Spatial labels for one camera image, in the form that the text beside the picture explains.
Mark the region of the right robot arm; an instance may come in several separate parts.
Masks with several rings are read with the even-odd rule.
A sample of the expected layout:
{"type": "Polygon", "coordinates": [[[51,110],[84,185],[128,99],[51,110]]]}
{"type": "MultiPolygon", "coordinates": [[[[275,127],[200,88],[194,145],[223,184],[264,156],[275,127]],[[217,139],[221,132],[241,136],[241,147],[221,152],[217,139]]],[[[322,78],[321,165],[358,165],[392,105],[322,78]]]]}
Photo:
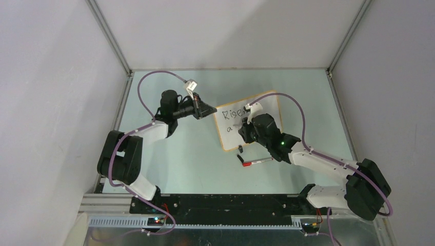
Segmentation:
{"type": "Polygon", "coordinates": [[[391,187],[374,161],[339,159],[315,151],[298,137],[282,133],[269,114],[243,118],[238,133],[245,143],[256,142],[263,146],[273,160],[323,173],[337,183],[337,186],[327,187],[307,185],[298,200],[304,214],[312,214],[318,208],[346,209],[370,221],[378,215],[392,214],[391,209],[381,212],[391,187]]]}

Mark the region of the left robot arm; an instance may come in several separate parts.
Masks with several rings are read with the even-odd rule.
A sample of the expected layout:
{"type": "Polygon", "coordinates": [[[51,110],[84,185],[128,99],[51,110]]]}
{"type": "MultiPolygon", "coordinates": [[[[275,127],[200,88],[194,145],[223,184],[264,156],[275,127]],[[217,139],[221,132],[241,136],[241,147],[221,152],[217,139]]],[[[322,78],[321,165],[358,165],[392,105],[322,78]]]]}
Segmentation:
{"type": "Polygon", "coordinates": [[[180,118],[192,115],[202,119],[216,112],[217,109],[203,102],[197,93],[181,98],[174,90],[166,90],[153,122],[129,133],[116,130],[108,133],[96,170],[143,198],[142,206],[149,213],[157,213],[162,199],[156,196],[160,191],[158,186],[141,174],[143,147],[170,137],[180,118]]]}

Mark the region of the yellow framed whiteboard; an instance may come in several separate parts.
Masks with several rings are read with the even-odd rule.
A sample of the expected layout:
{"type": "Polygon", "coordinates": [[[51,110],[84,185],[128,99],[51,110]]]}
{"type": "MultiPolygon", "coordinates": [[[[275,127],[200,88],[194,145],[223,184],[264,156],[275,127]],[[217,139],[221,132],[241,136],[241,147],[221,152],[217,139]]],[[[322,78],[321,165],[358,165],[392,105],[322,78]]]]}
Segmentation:
{"type": "MultiPolygon", "coordinates": [[[[232,127],[233,125],[240,125],[242,123],[242,119],[248,116],[248,112],[244,110],[244,106],[255,101],[263,95],[274,92],[274,90],[266,91],[261,94],[245,97],[243,99],[218,106],[216,108],[217,112],[214,114],[214,119],[221,141],[221,146],[224,151],[232,151],[237,149],[239,145],[245,145],[238,131],[232,127]]],[[[263,107],[263,113],[270,114],[274,118],[277,127],[280,130],[283,130],[278,97],[276,95],[268,96],[264,99],[261,99],[259,103],[263,107]]]]}

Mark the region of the black marker cap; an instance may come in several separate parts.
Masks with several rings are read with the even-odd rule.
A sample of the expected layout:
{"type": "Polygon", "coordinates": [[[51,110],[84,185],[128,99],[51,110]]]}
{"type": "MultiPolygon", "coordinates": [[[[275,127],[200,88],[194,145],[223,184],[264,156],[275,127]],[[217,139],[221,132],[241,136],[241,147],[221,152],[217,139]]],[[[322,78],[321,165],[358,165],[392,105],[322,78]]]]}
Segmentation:
{"type": "Polygon", "coordinates": [[[244,163],[244,159],[242,158],[241,155],[237,154],[236,156],[237,156],[237,158],[239,159],[239,161],[240,161],[241,163],[244,163]]]}

